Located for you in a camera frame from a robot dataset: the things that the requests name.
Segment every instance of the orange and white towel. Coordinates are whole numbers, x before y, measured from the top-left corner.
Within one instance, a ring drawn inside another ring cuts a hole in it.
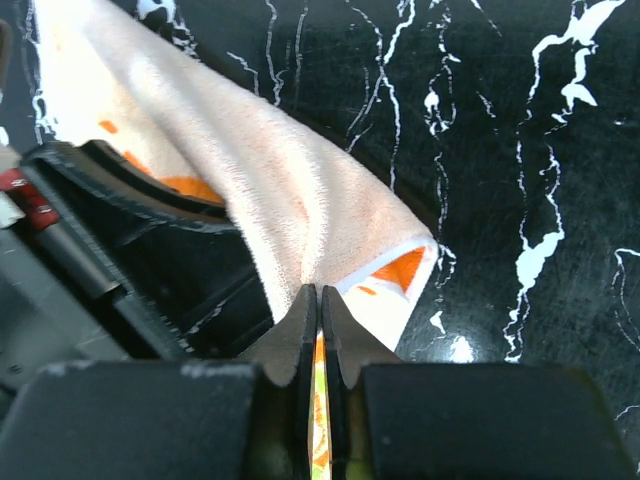
[[[437,246],[384,184],[109,0],[35,7],[40,86],[56,138],[106,140],[180,192],[222,198],[275,321],[302,284],[335,285],[354,316],[396,347]]]

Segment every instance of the folded towel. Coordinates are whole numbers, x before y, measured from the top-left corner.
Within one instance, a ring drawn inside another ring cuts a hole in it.
[[[356,319],[396,347],[437,246],[384,184],[110,1],[35,7],[40,88],[57,139],[105,140],[178,191],[222,199],[276,322],[302,284],[335,285]]]

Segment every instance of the red component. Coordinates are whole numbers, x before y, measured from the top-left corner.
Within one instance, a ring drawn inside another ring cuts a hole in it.
[[[49,205],[47,199],[17,168],[0,173],[0,191],[9,195],[37,232],[60,220],[60,216]]]

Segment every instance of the cloth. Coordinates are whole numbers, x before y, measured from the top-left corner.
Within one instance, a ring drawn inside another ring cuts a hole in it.
[[[437,245],[393,192],[110,1],[34,4],[40,88],[57,139],[105,140],[178,191],[224,201],[276,322],[301,285],[335,285],[355,318],[396,347]]]

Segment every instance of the marble countertop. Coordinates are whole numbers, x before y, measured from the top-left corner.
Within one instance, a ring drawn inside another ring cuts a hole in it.
[[[116,3],[312,123],[433,228],[401,356],[583,368],[640,462],[640,2]],[[29,1],[0,17],[17,34],[0,141],[23,152],[53,119]]]

